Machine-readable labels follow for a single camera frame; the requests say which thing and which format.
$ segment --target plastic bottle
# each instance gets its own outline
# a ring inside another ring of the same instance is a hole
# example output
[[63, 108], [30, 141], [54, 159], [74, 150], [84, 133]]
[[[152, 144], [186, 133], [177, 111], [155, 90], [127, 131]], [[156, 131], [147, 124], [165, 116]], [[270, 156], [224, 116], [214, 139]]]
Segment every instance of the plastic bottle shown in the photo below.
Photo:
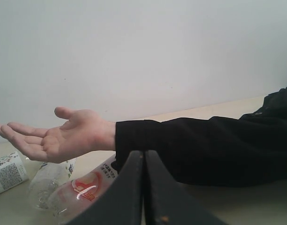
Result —
[[66, 224], [101, 196], [118, 173], [113, 168], [115, 155], [85, 176], [60, 186], [49, 198], [48, 206], [58, 224]]
[[60, 164], [43, 162], [28, 188], [28, 198], [31, 206], [47, 210], [49, 196], [62, 184], [66, 183], [73, 170], [76, 159]]

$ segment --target black jacket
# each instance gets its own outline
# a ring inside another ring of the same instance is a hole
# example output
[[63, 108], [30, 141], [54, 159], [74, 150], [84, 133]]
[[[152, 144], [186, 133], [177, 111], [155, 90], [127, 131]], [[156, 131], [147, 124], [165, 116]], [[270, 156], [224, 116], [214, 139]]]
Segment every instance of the black jacket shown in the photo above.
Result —
[[137, 120], [116, 125], [117, 163], [156, 150], [182, 183], [243, 187], [287, 178], [287, 88], [240, 119]]

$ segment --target open palm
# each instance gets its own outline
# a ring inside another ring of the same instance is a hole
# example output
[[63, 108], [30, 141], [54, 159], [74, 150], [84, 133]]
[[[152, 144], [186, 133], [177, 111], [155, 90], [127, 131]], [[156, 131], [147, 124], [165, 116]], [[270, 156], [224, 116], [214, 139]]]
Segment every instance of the open palm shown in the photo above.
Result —
[[92, 110], [57, 107], [55, 114], [68, 121], [51, 129], [10, 122], [0, 125], [0, 135], [31, 160], [54, 163], [94, 150], [115, 149], [115, 123], [103, 120]]

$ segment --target tabletop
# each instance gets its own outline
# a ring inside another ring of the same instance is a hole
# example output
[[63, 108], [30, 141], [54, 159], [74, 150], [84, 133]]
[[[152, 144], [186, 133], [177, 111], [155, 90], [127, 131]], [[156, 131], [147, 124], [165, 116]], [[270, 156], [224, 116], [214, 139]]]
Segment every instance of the tabletop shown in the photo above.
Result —
[[[239, 118], [252, 113], [263, 102], [263, 97], [221, 103], [196, 109], [150, 116], [157, 121], [178, 117], [209, 119], [212, 116]], [[0, 157], [14, 152], [9, 143], [0, 144]], [[71, 179], [81, 177], [113, 155], [113, 151], [96, 151], [78, 157]], [[50, 212], [29, 206], [27, 187], [40, 166], [22, 154], [29, 180], [0, 194], [0, 225], [57, 224]], [[287, 180], [245, 188], [202, 187], [183, 185], [206, 209], [230, 225], [287, 225]]]

